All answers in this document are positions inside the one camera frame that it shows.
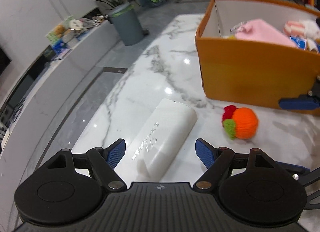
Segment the white container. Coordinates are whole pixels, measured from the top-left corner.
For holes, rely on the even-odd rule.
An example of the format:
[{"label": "white container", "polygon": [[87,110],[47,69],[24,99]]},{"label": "white container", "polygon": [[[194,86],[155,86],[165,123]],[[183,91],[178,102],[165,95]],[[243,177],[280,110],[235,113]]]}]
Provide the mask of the white container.
[{"label": "white container", "polygon": [[128,186],[133,181],[160,181],[196,121],[191,107],[162,99],[115,171]]}]

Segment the metal screw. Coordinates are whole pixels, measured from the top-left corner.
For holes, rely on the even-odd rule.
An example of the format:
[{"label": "metal screw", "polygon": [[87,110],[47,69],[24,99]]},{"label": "metal screw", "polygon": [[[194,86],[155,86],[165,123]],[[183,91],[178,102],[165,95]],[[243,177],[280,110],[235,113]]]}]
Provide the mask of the metal screw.
[{"label": "metal screw", "polygon": [[208,181],[199,181],[196,183],[196,187],[199,189],[209,189],[211,187],[211,183]]},{"label": "metal screw", "polygon": [[298,180],[298,179],[299,179],[299,175],[298,175],[298,174],[296,174],[296,173],[295,173],[295,174],[293,174],[293,175],[292,175],[292,177],[293,177],[295,180]]},{"label": "metal screw", "polygon": [[124,184],[122,181],[114,180],[114,181],[109,182],[108,186],[111,189],[121,189],[124,186]]}]

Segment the knitted toy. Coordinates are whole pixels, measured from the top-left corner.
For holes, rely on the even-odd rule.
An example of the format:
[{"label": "knitted toy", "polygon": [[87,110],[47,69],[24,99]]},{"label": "knitted toy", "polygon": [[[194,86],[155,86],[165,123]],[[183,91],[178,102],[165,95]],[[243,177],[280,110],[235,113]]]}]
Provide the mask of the knitted toy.
[{"label": "knitted toy", "polygon": [[234,105],[227,106],[224,110],[222,126],[230,139],[249,139],[255,135],[259,120],[253,110],[238,109]]}]

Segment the marble countertop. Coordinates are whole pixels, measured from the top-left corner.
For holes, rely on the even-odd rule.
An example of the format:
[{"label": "marble countertop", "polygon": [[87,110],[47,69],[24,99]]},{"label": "marble countertop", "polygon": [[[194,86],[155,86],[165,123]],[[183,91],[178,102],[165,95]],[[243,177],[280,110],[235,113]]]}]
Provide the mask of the marble countertop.
[{"label": "marble countertop", "polygon": [[[223,108],[231,103],[210,100],[202,89],[194,42],[202,17],[202,14],[180,15],[170,23],[116,84],[72,152],[85,153],[98,146],[106,148],[118,138],[130,146],[159,102],[168,98],[194,108],[198,120],[162,182],[188,181],[193,185],[206,171],[195,153],[197,138],[205,139],[214,147],[229,147],[236,153],[249,153],[250,148],[258,147],[276,161],[311,170],[319,167],[320,118],[314,116],[234,103],[253,109],[260,124],[252,139],[228,138],[221,116]],[[119,176],[128,172],[117,168],[115,171]],[[309,191],[317,188],[315,184],[310,187]],[[310,232],[319,232],[320,210],[304,211],[299,223]]]}]

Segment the pink cloth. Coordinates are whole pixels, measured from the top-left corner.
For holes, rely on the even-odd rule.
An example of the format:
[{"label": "pink cloth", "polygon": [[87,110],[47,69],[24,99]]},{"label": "pink cloth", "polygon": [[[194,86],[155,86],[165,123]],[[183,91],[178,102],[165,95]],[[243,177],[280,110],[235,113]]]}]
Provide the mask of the pink cloth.
[{"label": "pink cloth", "polygon": [[239,40],[258,41],[297,47],[296,43],[290,40],[288,36],[278,31],[262,19],[254,19],[241,25],[236,30],[235,37]]}]

